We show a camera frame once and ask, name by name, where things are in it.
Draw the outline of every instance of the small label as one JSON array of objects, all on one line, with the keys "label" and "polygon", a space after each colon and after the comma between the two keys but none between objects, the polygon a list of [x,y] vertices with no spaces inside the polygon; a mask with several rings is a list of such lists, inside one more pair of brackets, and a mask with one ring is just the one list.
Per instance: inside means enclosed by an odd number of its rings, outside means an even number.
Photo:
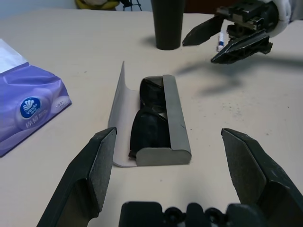
[{"label": "small label", "polygon": [[33,114],[41,107],[41,102],[36,97],[25,99],[20,106],[21,116],[24,118],[31,118]]}]

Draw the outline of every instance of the black cup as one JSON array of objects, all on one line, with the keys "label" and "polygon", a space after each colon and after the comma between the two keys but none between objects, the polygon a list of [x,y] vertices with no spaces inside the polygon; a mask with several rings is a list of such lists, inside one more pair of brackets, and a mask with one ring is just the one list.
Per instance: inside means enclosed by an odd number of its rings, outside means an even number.
[{"label": "black cup", "polygon": [[180,47],[185,0],[151,0],[156,45],[160,50]]}]

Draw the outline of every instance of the white table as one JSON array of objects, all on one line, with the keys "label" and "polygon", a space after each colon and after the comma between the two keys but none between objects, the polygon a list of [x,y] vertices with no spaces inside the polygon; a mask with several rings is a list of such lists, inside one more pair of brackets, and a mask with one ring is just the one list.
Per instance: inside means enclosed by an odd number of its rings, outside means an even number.
[{"label": "white table", "polygon": [[[183,37],[209,17],[185,15]],[[272,53],[228,66],[210,63],[217,36],[199,47],[156,49],[149,12],[51,9],[2,20],[0,31],[31,64],[61,77],[73,101],[0,159],[0,226],[37,225],[67,165],[107,127],[123,60],[131,89],[147,76],[176,75],[193,158],[188,166],[113,167],[90,227],[118,226],[126,201],[183,211],[190,202],[222,211],[239,202],[223,127],[257,139],[303,193],[303,23],[273,38]]]}]

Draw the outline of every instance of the tissue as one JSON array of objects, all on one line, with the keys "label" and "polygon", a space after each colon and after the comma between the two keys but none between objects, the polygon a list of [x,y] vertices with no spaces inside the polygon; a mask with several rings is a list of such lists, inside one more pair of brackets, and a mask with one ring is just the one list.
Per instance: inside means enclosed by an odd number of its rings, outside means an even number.
[{"label": "tissue", "polygon": [[0,39],[0,157],[70,104],[59,77]]}]

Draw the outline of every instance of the white tissue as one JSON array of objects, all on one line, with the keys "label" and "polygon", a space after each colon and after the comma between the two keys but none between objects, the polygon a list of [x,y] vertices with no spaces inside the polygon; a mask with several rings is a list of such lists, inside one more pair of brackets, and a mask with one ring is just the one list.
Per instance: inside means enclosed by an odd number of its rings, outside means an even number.
[{"label": "white tissue", "polygon": [[0,73],[26,63],[27,60],[0,39]]}]

